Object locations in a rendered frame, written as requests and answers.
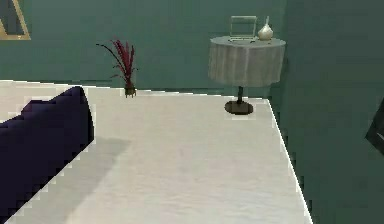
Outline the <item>round grey clothed table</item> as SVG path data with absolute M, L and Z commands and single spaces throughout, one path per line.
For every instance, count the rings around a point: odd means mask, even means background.
M 226 112 L 249 115 L 254 107 L 243 100 L 245 87 L 266 87 L 281 78 L 286 42 L 281 39 L 231 41 L 229 36 L 210 40 L 208 77 L 235 86 L 237 99 L 225 103 Z

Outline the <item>red house plant in pot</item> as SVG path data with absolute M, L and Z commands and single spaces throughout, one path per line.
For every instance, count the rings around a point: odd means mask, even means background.
M 112 78 L 119 77 L 124 81 L 124 96 L 135 97 L 137 95 L 136 86 L 132 81 L 133 72 L 138 70 L 137 67 L 133 65 L 135 57 L 135 48 L 130 46 L 128 42 L 122 43 L 119 39 L 112 40 L 115 51 L 105 44 L 99 44 L 99 47 L 106 49 L 116 60 L 114 68 L 120 70 L 120 74 L 112 75 Z

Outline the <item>grey open laptop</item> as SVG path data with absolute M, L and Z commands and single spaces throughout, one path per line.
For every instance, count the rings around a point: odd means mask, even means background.
M 229 40 L 250 41 L 256 40 L 256 16 L 231 16 Z

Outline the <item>white round vase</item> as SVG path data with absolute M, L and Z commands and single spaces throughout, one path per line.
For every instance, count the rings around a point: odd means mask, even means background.
M 258 31 L 258 38 L 261 41 L 269 41 L 273 37 L 273 30 L 269 25 L 270 17 L 267 16 L 264 26 Z

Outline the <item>dark purple sofa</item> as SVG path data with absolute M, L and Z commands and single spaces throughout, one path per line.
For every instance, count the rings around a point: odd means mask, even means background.
M 94 140 L 84 89 L 31 100 L 0 123 L 0 224 L 4 224 Z

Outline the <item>black television set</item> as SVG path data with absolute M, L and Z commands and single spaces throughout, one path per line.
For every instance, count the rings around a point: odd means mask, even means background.
M 365 139 L 384 156 L 384 98 L 373 117 Z

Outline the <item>gold framed wall picture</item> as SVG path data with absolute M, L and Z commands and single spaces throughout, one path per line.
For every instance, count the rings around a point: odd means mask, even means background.
M 23 13 L 24 0 L 0 0 L 0 40 L 30 40 Z

